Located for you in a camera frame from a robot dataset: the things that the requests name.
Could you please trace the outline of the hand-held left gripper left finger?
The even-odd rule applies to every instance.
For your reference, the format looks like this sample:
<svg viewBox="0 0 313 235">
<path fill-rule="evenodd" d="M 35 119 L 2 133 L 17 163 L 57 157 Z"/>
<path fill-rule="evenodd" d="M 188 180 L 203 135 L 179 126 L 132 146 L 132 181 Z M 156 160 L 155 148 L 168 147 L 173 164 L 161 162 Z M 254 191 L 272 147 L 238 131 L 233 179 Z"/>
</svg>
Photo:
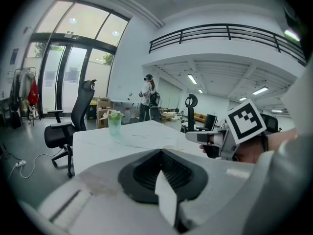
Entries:
<svg viewBox="0 0 313 235">
<path fill-rule="evenodd" d="M 140 152 L 98 163 L 54 190 L 38 212 L 69 235 L 173 235 L 157 205 L 128 197 L 120 170 L 147 155 Z"/>
</svg>

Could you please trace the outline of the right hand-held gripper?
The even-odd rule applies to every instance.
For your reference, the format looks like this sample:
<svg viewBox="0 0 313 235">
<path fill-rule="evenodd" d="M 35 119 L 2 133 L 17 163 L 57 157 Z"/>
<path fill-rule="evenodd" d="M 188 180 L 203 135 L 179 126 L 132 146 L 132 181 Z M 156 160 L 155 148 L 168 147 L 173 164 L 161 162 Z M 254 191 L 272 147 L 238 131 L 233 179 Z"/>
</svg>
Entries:
<svg viewBox="0 0 313 235">
<path fill-rule="evenodd" d="M 240 145 L 256 138 L 267 142 L 266 124 L 254 103 L 249 99 L 228 111 L 224 128 L 216 131 L 187 132 L 187 140 L 202 145 L 213 144 L 219 149 L 218 158 L 235 160 Z"/>
</svg>

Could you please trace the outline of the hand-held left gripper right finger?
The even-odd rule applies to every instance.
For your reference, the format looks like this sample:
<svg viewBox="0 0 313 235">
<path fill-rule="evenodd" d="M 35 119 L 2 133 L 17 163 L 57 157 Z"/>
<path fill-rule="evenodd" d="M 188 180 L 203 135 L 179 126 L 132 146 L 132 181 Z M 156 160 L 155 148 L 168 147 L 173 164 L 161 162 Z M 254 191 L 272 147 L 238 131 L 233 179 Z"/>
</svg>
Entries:
<svg viewBox="0 0 313 235">
<path fill-rule="evenodd" d="M 178 195 L 182 235 L 241 235 L 252 206 L 244 184 L 255 165 L 162 150 L 162 169 Z"/>
</svg>

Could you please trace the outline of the person's right hand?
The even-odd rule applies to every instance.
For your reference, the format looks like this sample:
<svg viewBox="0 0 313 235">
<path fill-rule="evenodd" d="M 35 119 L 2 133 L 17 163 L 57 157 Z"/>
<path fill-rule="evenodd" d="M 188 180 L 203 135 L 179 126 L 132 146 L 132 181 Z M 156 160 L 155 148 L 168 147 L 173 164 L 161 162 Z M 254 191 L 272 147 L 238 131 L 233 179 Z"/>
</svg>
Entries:
<svg viewBox="0 0 313 235">
<path fill-rule="evenodd" d="M 222 145 L 224 141 L 224 135 L 214 134 L 209 136 L 209 148 L 216 148 Z M 269 141 L 266 135 L 255 136 L 240 144 L 235 153 L 235 160 L 243 163 L 255 164 L 258 161 L 259 156 L 269 151 Z"/>
</svg>

